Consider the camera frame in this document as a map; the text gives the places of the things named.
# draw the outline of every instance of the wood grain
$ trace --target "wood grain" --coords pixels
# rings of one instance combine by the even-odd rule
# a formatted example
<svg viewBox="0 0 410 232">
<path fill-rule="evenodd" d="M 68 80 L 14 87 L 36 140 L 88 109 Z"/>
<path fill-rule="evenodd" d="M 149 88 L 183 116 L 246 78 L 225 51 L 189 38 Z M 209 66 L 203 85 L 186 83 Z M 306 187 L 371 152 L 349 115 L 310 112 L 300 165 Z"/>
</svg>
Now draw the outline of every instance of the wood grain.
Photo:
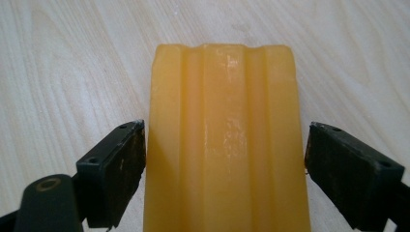
<svg viewBox="0 0 410 232">
<path fill-rule="evenodd" d="M 287 44 L 305 144 L 311 121 L 328 123 L 410 168 L 409 22 L 406 0 L 1 1 L 0 215 L 31 182 L 73 175 L 117 125 L 148 120 L 158 44 Z M 307 180 L 312 231 L 351 231 Z M 118 231 L 141 231 L 143 183 Z"/>
</svg>

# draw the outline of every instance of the yellow soap bar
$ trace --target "yellow soap bar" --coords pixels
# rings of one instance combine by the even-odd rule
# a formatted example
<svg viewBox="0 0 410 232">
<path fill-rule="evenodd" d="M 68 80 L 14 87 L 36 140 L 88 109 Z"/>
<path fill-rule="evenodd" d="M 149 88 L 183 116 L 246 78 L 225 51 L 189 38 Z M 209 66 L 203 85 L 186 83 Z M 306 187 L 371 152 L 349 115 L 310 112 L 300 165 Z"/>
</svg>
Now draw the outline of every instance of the yellow soap bar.
<svg viewBox="0 0 410 232">
<path fill-rule="evenodd" d="M 282 45 L 160 45 L 144 231 L 310 231 L 295 64 Z"/>
</svg>

